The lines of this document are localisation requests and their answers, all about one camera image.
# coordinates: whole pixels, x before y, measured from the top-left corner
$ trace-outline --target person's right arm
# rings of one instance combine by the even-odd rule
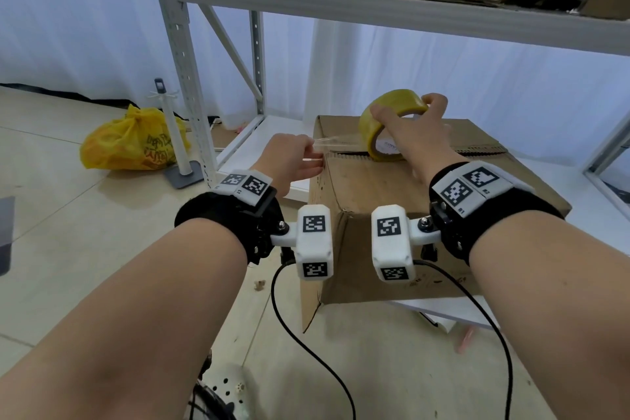
[[[448,144],[447,100],[401,119],[372,109],[418,178],[465,160]],[[630,418],[630,259],[540,211],[501,220],[475,243],[470,266],[486,301],[559,419]]]

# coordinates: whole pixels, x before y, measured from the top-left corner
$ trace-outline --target white curtain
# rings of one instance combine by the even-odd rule
[[[0,0],[0,82],[130,98],[178,89],[157,0]],[[253,97],[196,6],[195,55],[211,114],[251,119]],[[248,14],[217,8],[251,65]],[[524,155],[578,165],[630,109],[630,58],[266,13],[268,113],[354,114],[382,93],[442,92]]]

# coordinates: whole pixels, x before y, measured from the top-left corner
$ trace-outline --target yellow plastic bag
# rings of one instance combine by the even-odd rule
[[[176,117],[188,150],[186,126]],[[157,108],[132,105],[125,117],[101,125],[90,133],[79,150],[85,168],[105,170],[159,170],[175,163],[175,152],[164,114]]]

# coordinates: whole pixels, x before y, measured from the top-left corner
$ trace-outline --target white metal shelving unit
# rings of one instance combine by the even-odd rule
[[[274,133],[312,133],[301,121],[265,115],[263,12],[298,15],[483,39],[520,42],[573,50],[630,55],[630,23],[600,20],[568,13],[518,8],[493,8],[431,0],[159,0],[184,102],[200,147],[206,182],[220,173],[248,168]],[[188,27],[187,3],[196,3],[232,58],[253,94],[258,116],[218,156],[212,145],[201,99],[199,74]],[[227,36],[213,6],[249,10],[254,74],[250,74]],[[611,134],[584,167],[587,177],[616,203],[630,209],[597,177],[630,143],[630,116]],[[307,201],[308,182],[292,185],[289,198]]]

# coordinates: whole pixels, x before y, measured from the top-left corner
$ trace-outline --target hand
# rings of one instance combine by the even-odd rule
[[[277,133],[272,136],[253,170],[273,179],[278,196],[288,194],[292,181],[317,176],[324,169],[322,153],[313,151],[313,139],[306,135]]]
[[[440,94],[422,95],[421,98],[429,105],[429,110],[416,119],[400,118],[391,108],[382,105],[373,105],[370,112],[374,120],[388,129],[416,177],[429,186],[441,169],[468,160],[451,148],[451,127],[442,123],[448,99]]]

